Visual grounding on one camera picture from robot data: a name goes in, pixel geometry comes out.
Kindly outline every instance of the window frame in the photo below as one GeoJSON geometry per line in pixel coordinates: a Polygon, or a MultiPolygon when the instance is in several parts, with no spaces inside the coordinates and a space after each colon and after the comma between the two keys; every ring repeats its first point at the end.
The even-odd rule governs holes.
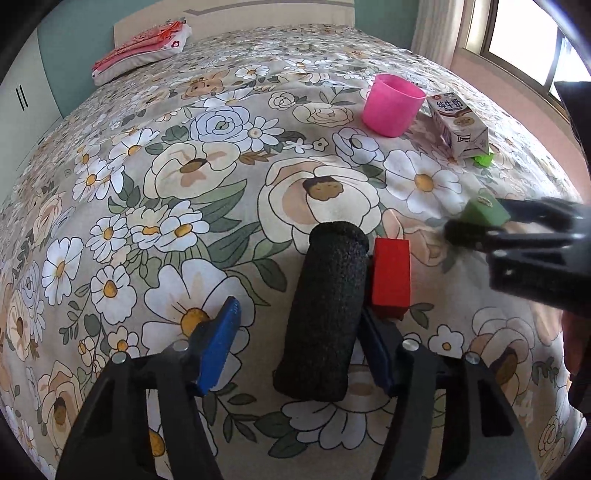
{"type": "Polygon", "coordinates": [[[546,81],[544,85],[539,84],[536,80],[532,77],[524,73],[522,70],[514,66],[513,64],[509,63],[508,61],[500,58],[499,56],[491,53],[491,41],[492,35],[495,31],[495,24],[496,24],[496,15],[499,8],[499,0],[490,0],[491,4],[489,7],[489,14],[488,20],[486,22],[486,29],[484,33],[484,39],[482,41],[482,47],[480,49],[480,56],[486,58],[487,60],[491,61],[492,63],[496,64],[497,66],[501,67],[503,70],[506,70],[513,76],[517,77],[520,81],[525,83],[529,88],[535,91],[538,95],[540,95],[544,100],[550,103],[554,108],[556,108],[563,116],[566,115],[566,110],[564,108],[563,103],[555,98],[550,93],[550,88],[552,87],[552,82],[554,81],[554,77],[556,76],[556,69],[558,68],[558,60],[560,58],[560,51],[562,49],[563,39],[565,35],[562,33],[560,27],[556,25],[556,44],[554,47],[554,59],[552,61],[552,65],[550,66],[550,71],[548,72],[548,76],[546,77],[546,81]]]}

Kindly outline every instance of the window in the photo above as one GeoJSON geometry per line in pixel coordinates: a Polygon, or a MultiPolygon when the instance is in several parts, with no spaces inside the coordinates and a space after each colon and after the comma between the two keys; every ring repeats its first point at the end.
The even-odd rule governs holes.
{"type": "Polygon", "coordinates": [[[591,80],[568,39],[534,0],[491,0],[480,54],[560,108],[554,82],[591,80]]]}

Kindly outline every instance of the pink cup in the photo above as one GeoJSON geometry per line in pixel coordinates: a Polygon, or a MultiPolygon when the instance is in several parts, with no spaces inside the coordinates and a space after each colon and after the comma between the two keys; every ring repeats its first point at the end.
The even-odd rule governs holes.
{"type": "Polygon", "coordinates": [[[376,75],[363,123],[385,137],[399,137],[412,125],[426,97],[415,84],[396,75],[376,75]]]}

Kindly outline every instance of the wall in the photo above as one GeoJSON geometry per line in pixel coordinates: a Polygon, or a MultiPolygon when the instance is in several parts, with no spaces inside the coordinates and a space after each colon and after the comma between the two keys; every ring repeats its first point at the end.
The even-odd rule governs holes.
{"type": "Polygon", "coordinates": [[[570,124],[527,85],[488,60],[456,49],[451,70],[519,120],[560,163],[585,203],[591,180],[570,124]]]}
{"type": "Polygon", "coordinates": [[[355,0],[355,27],[369,35],[410,48],[418,0],[355,0]]]}
{"type": "Polygon", "coordinates": [[[156,0],[63,0],[39,24],[39,50],[62,116],[95,90],[93,63],[114,48],[113,25],[156,0]]]}

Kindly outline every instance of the blue gripper pad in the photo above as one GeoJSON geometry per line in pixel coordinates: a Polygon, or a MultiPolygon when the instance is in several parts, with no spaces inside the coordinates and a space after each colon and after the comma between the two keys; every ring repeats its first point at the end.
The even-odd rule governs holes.
{"type": "Polygon", "coordinates": [[[394,362],[397,347],[402,342],[402,335],[393,322],[379,320],[370,308],[364,307],[357,329],[357,338],[375,384],[391,397],[399,383],[394,362]]]}
{"type": "Polygon", "coordinates": [[[228,297],[217,317],[197,325],[189,337],[190,350],[199,359],[199,374],[195,380],[197,394],[204,396],[217,384],[226,363],[232,342],[240,327],[240,302],[228,297]]]}

